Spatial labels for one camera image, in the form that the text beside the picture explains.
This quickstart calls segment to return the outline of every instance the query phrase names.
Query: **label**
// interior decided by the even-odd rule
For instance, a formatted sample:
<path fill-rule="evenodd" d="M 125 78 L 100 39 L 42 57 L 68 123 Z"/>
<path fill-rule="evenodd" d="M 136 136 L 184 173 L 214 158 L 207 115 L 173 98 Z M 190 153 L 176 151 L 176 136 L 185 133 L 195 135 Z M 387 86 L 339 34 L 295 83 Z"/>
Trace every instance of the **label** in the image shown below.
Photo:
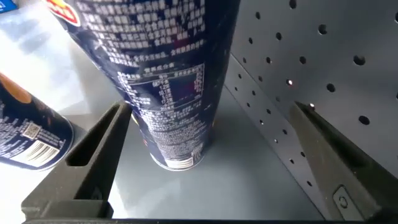
<path fill-rule="evenodd" d="M 0 13 L 17 9 L 12 0 L 0 0 Z"/>
<path fill-rule="evenodd" d="M 220 99 L 239 1 L 65 2 L 81 24 L 59 21 L 131 104 L 152 157 L 172 170 L 197 164 Z"/>
<path fill-rule="evenodd" d="M 40 170 L 69 150 L 69 122 L 0 73 L 0 162 Z"/>
<path fill-rule="evenodd" d="M 50 11 L 74 26 L 80 26 L 80 19 L 74 8 L 63 0 L 45 0 Z"/>

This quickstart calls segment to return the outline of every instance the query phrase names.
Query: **can bottom rim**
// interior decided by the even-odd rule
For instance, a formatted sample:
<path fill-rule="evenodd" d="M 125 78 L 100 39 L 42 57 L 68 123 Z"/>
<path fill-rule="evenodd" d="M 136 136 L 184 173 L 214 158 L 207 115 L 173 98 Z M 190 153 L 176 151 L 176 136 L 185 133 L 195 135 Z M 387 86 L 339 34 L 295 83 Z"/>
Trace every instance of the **can bottom rim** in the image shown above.
<path fill-rule="evenodd" d="M 186 171 L 186 170 L 192 169 L 192 168 L 194 168 L 195 166 L 197 166 L 197 165 L 203 160 L 203 158 L 205 157 L 205 155 L 206 155 L 206 154 L 204 154 L 204 155 L 200 158 L 200 160 L 199 160 L 195 165 L 193 165 L 193 166 L 191 166 L 191 167 L 184 168 L 184 169 L 173 169 L 173 168 L 169 168 L 169 167 L 167 167 L 167 166 L 161 164 L 158 160 L 155 159 L 155 157 L 154 157 L 152 154 L 150 154 L 151 158 L 156 162 L 157 165 L 159 165 L 161 168 L 167 169 L 167 170 L 169 170 L 169 171 Z"/>

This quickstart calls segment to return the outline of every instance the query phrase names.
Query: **dark blue can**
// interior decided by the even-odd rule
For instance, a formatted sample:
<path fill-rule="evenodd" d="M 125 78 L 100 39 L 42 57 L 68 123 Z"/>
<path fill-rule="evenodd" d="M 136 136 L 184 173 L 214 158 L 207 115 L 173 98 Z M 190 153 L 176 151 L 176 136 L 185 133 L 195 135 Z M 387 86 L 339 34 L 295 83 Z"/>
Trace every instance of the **dark blue can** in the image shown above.
<path fill-rule="evenodd" d="M 0 162 L 44 170 L 70 149 L 67 119 L 0 73 Z"/>
<path fill-rule="evenodd" d="M 239 0 L 47 5 L 132 105 L 156 163 L 170 170 L 198 164 L 220 100 Z"/>

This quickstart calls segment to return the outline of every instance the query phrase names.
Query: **pegboard hole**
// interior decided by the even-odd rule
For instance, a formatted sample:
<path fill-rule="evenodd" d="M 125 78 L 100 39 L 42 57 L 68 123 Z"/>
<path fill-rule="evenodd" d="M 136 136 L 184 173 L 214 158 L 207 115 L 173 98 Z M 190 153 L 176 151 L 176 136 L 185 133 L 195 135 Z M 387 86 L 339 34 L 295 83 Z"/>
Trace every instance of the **pegboard hole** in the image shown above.
<path fill-rule="evenodd" d="M 291 9 L 295 9 L 297 7 L 296 0 L 290 0 L 289 1 L 289 6 L 290 6 Z"/>
<path fill-rule="evenodd" d="M 358 55 L 355 55 L 354 56 L 354 63 L 356 64 L 356 65 L 359 65 L 359 66 L 362 66 L 362 65 L 364 65 L 365 64 L 365 57 L 363 57 L 363 56 L 358 56 Z"/>
<path fill-rule="evenodd" d="M 326 89 L 328 89 L 329 92 L 331 92 L 331 93 L 336 91 L 335 86 L 333 84 L 331 84 L 331 83 L 327 84 Z"/>
<path fill-rule="evenodd" d="M 293 81 L 290 80 L 290 79 L 286 79 L 286 85 L 292 86 L 293 85 Z"/>
<path fill-rule="evenodd" d="M 359 122 L 361 122 L 364 125 L 369 125 L 371 123 L 371 121 L 369 120 L 368 117 L 366 116 L 359 116 Z"/>
<path fill-rule="evenodd" d="M 320 24 L 320 25 L 318 26 L 318 32 L 319 32 L 321 35 L 327 34 L 328 31 L 326 31 L 326 25 Z"/>
<path fill-rule="evenodd" d="M 307 62 L 307 59 L 306 59 L 304 56 L 301 56 L 301 57 L 299 58 L 299 61 L 300 61 L 301 64 L 304 65 L 304 64 Z"/>
<path fill-rule="evenodd" d="M 282 34 L 280 32 L 276 33 L 276 39 L 282 40 Z"/>

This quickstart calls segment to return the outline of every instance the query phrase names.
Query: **metal panel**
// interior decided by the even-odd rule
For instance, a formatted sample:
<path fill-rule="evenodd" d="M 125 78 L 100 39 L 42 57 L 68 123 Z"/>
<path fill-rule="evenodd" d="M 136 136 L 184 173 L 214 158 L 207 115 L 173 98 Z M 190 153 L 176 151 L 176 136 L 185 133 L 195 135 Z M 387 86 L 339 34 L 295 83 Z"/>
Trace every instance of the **metal panel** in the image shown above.
<path fill-rule="evenodd" d="M 233 56 L 229 59 L 225 85 L 322 215 L 329 218 L 293 127 Z"/>
<path fill-rule="evenodd" d="M 313 177 L 305 158 L 297 158 L 299 142 L 280 136 L 291 128 L 283 117 L 293 101 L 312 103 L 398 177 L 397 13 L 393 0 L 241 1 L 231 53 L 243 68 L 230 61 L 226 86 L 257 127 L 264 118 L 261 132 L 278 139 L 274 150 L 326 218 L 317 186 L 306 183 Z M 255 87 L 267 97 L 252 96 Z M 269 116 L 264 106 L 277 109 Z"/>

